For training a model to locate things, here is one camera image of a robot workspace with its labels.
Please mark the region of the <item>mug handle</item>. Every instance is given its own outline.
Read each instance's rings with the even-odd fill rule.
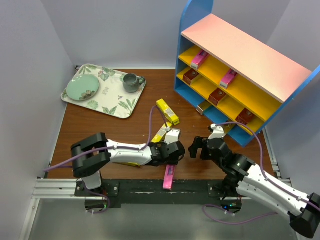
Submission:
[[[140,84],[140,85],[142,85],[142,84],[144,84],[144,83],[146,82],[146,79],[145,79],[144,76],[139,76],[139,77],[138,77],[138,80],[139,80],[139,84]]]

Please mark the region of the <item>green plate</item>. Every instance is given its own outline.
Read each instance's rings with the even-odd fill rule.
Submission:
[[[100,86],[98,78],[91,74],[83,74],[74,77],[66,86],[66,94],[76,101],[84,101],[92,98]]]

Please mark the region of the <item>floral tray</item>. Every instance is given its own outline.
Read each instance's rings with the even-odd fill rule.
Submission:
[[[131,116],[146,86],[145,82],[137,92],[128,93],[123,87],[123,79],[126,73],[92,64],[81,66],[74,77],[82,74],[92,74],[99,79],[100,87],[97,93],[88,100],[75,101],[68,97],[67,89],[64,89],[61,99],[67,103],[121,119]],[[82,97],[85,99],[89,98],[90,95],[91,92],[87,91],[82,94]]]

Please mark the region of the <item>wooden table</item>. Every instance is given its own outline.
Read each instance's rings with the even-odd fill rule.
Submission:
[[[176,127],[181,129],[180,141],[186,151],[188,151],[188,147],[192,144],[195,136],[209,136],[208,126],[211,122],[205,116],[201,116],[193,106],[174,91],[174,70],[135,69],[126,70],[126,72],[144,76],[147,80],[146,88],[133,114],[127,119],[120,119],[68,104],[54,151],[52,165],[61,163],[71,157],[70,147],[72,144],[99,132],[105,133],[108,139],[120,143],[145,143],[148,138],[150,109],[159,99],[164,99],[179,116],[180,124]],[[152,137],[162,125],[163,120],[160,114],[155,111],[152,120]],[[258,136],[263,145],[264,169],[273,175],[264,136],[262,133]],[[224,140],[234,152],[243,154],[257,163],[259,162],[260,150],[255,139],[245,148],[239,146],[228,136]],[[163,179],[165,170],[166,166],[142,166],[141,168],[136,168],[109,163],[101,170],[101,173],[105,179]],[[189,154],[186,154],[176,167],[174,177],[176,179],[208,180],[223,179],[225,174],[212,161],[200,160],[199,157],[192,159]],[[49,172],[48,178],[71,179],[73,178],[73,173],[69,168],[55,169]]]

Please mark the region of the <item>mug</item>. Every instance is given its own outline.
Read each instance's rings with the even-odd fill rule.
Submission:
[[[123,87],[128,93],[135,93],[145,81],[143,76],[128,73],[123,77]]]

